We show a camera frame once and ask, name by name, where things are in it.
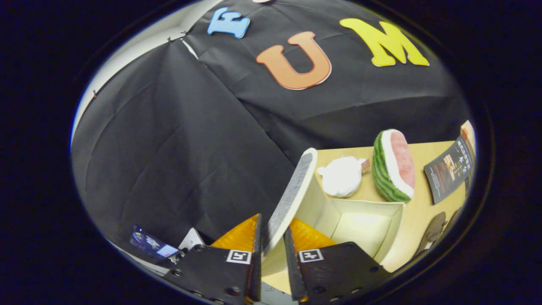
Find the orange letter u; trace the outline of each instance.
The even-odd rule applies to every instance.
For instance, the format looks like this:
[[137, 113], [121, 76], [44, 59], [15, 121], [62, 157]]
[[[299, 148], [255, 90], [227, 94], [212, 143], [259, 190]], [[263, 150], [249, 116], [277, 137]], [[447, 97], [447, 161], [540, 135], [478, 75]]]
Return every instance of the orange letter u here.
[[326, 80], [331, 74], [331, 62], [314, 41], [311, 31], [295, 34], [288, 39], [290, 45], [299, 45], [312, 60], [313, 68], [307, 73], [297, 73], [282, 54], [281, 45], [272, 46], [256, 57], [256, 62], [266, 65], [276, 81], [290, 90], [303, 90]]

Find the watermelon slice toy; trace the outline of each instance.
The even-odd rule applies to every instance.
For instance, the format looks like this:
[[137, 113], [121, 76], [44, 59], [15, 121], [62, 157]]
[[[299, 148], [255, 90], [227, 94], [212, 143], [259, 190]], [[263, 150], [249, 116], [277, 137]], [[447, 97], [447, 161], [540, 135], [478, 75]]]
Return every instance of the watermelon slice toy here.
[[388, 129], [376, 137], [373, 177], [388, 201], [407, 203], [414, 197], [414, 162], [402, 132]]

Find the card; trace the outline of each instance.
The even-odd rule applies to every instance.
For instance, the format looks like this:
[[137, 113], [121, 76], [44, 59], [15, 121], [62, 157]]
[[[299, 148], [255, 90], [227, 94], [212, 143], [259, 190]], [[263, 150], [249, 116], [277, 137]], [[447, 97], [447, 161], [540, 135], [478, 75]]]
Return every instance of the card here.
[[474, 160], [461, 136], [438, 158], [427, 164], [423, 169], [431, 188], [433, 204], [441, 202], [455, 191], [473, 170], [473, 165]]
[[147, 234], [138, 225], [134, 225], [130, 243], [154, 258], [167, 258], [179, 252], [179, 249]]

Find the yellow letter m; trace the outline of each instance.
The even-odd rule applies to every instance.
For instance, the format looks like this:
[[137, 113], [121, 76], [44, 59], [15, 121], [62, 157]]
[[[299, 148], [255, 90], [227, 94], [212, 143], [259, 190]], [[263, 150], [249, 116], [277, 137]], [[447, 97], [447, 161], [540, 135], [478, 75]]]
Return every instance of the yellow letter m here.
[[404, 52], [406, 51], [408, 60], [414, 65], [429, 66], [429, 61], [423, 57], [414, 44], [398, 28], [387, 22], [380, 21], [386, 33], [355, 18], [343, 19], [340, 24], [345, 28], [353, 29], [365, 41], [374, 56], [371, 61], [377, 67], [395, 65], [395, 59], [389, 56], [384, 48], [402, 63], [407, 62]]

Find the table surface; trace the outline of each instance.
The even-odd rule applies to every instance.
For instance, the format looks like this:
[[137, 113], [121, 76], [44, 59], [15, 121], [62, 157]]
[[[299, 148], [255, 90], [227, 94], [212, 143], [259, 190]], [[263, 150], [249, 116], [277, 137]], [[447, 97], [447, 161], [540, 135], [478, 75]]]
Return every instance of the table surface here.
[[[435, 158], [440, 156], [448, 149], [454, 141], [417, 143], [409, 144], [414, 168], [416, 169], [416, 182], [414, 188], [414, 197], [405, 206], [403, 221], [397, 232], [393, 247], [388, 252], [387, 257], [381, 262], [383, 267], [393, 272], [408, 262], [418, 249], [422, 237], [434, 216], [441, 212], [446, 213], [446, 221], [459, 209], [465, 200], [464, 183], [437, 205], [433, 205], [431, 190], [423, 167]], [[354, 156], [356, 158], [366, 158], [372, 161], [373, 147], [342, 148], [318, 150], [318, 160], [316, 170], [319, 167], [327, 166], [331, 161], [341, 156]], [[322, 186], [322, 177], [314, 173], [317, 177], [320, 187]], [[359, 190], [348, 199], [367, 200], [367, 201], [386, 201], [376, 189], [372, 170], [365, 172], [362, 176], [362, 183]], [[262, 281], [288, 294], [291, 293], [289, 287], [287, 271], [278, 272], [262, 278]]]

